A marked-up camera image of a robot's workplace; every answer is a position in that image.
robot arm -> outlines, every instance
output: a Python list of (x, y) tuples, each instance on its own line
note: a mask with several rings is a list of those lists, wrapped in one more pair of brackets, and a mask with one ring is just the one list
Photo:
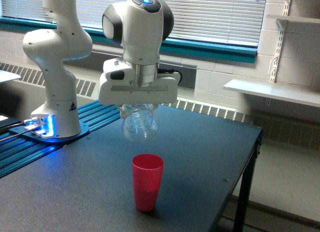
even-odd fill
[(47, 129), (37, 131), (39, 136), (71, 137), (81, 131), (76, 110), (76, 78), (64, 69), (63, 60), (88, 56), (92, 40), (78, 21), (76, 0), (43, 0), (42, 5), (48, 16), (56, 21), (57, 29), (32, 31), (23, 39), (23, 49), (40, 67), (46, 86), (45, 103), (31, 116), (47, 118), (50, 122)]
[(161, 3), (162, 10), (163, 10), (163, 37), (162, 40), (164, 41), (172, 32), (174, 28), (174, 15), (167, 3), (164, 0), (158, 0)]
[(180, 74), (158, 73), (159, 49), (173, 26), (173, 15), (165, 2), (127, 0), (112, 4), (104, 12), (102, 26), (105, 36), (121, 44), (124, 53), (104, 63), (100, 102), (121, 106), (175, 101)]

teal window frame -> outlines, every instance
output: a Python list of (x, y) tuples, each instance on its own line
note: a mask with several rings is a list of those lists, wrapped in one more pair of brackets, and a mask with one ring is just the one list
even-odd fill
[[(56, 29), (57, 26), (56, 24), (49, 22), (0, 17), (0, 29), (28, 32), (43, 28)], [(102, 29), (84, 29), (90, 34), (93, 42), (109, 46), (115, 45), (110, 39), (104, 36)], [(163, 41), (160, 52), (171, 56), (188, 57), (199, 60), (220, 59), (243, 63), (255, 63), (257, 56), (257, 48), (195, 42), (173, 38), (167, 38)]]

table leg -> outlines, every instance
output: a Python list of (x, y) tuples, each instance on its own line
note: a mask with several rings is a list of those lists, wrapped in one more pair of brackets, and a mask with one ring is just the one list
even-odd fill
[(255, 170), (255, 164), (257, 159), (255, 152), (251, 156), (250, 161), (247, 164), (244, 170), (244, 173), (242, 175), (238, 205), (237, 205), (235, 219), (234, 219), (233, 232), (242, 232), (244, 228), (243, 225), (245, 223), (245, 217), (246, 217), (246, 211), (247, 211), (246, 208), (248, 205), (252, 178), (254, 176), (253, 172)]

radiator vent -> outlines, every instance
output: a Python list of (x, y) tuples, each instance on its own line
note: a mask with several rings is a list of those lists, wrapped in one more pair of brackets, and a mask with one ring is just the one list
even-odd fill
[[(45, 79), (41, 71), (35, 69), (29, 69), (19, 67), (7, 63), (0, 63), (0, 70), (15, 73), (21, 76), (20, 82), (35, 84), (38, 86), (45, 87)], [(96, 82), (77, 79), (76, 80), (76, 93), (84, 97), (91, 97), (96, 87)]]
[(297, 145), (304, 148), (320, 150), (320, 127), (300, 125), (282, 121), (276, 118), (252, 116), (238, 112), (236, 109), (216, 106), (198, 101), (178, 98), (172, 104), (163, 104), (209, 116), (229, 119), (236, 122), (247, 123), (263, 128), (263, 136), (268, 139)]

window blind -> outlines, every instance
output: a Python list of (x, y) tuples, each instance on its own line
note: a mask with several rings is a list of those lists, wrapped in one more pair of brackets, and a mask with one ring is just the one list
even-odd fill
[[(102, 28), (102, 14), (125, 0), (77, 0), (84, 27)], [(258, 46), (266, 0), (165, 0), (174, 15), (171, 38)], [(5, 17), (50, 21), (42, 0), (2, 0)]]

